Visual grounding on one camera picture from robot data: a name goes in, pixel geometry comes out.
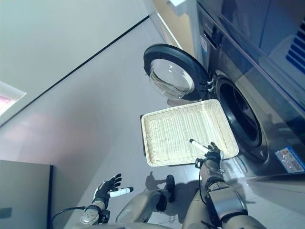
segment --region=white fingertip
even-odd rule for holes
[[[209,149],[204,147],[203,145],[199,144],[198,142],[196,142],[195,140],[191,141],[192,145],[194,145],[197,149],[199,149],[200,151],[202,151],[203,153],[207,153],[209,152]]]
[[[121,188],[115,192],[109,192],[109,195],[110,195],[110,197],[118,197],[120,195],[124,195],[124,194],[130,193],[130,192],[131,192],[130,188],[125,187],[125,188]]]

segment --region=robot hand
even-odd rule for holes
[[[121,185],[121,180],[121,173],[119,173],[111,177],[109,180],[103,181],[96,188],[92,203],[101,201],[104,203],[105,209],[107,209],[110,197],[117,197],[132,192],[133,187],[118,188]]]
[[[201,166],[203,165],[203,163],[205,161],[212,160],[218,165],[218,168],[220,169],[220,163],[221,163],[222,159],[224,158],[224,153],[217,147],[217,145],[214,142],[211,142],[208,145],[208,147],[205,147],[205,146],[199,144],[198,142],[196,142],[193,139],[190,139],[190,142],[195,147],[200,149],[203,153],[205,153],[203,158],[196,159],[196,162],[195,162],[196,168],[201,168]]]

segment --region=cable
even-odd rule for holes
[[[202,220],[201,220],[201,223],[203,223],[204,225],[208,226],[210,229],[211,229],[211,228],[213,228],[213,229],[218,229],[218,227],[216,227],[216,226],[214,226],[214,225],[212,225],[212,224],[209,224],[209,223],[207,223],[207,222],[204,222],[204,221],[202,221]]]
[[[66,212],[66,211],[76,210],[76,209],[85,210],[86,207],[85,206],[82,206],[82,207],[72,207],[72,208],[65,208],[64,210],[61,210],[55,216],[52,217],[52,220],[51,220],[51,229],[54,229],[54,227],[53,227],[53,220],[55,219],[55,217],[57,217],[58,215],[60,215],[61,213]]]
[[[199,181],[199,193],[200,193],[200,198],[201,198],[202,202],[203,202],[203,203],[206,205],[206,203],[205,203],[205,201],[203,200],[202,195],[201,195],[201,182],[200,182],[200,174],[199,174],[199,176],[198,176],[198,181]]]

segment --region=wicker basket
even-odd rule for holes
[[[141,119],[147,163],[150,166],[183,165],[203,158],[189,140],[210,142],[224,158],[238,154],[238,146],[218,100],[211,99],[143,115]]]

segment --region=washing machine door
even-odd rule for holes
[[[207,97],[211,78],[187,52],[168,44],[155,44],[146,49],[143,58],[150,83],[159,93],[189,101]]]

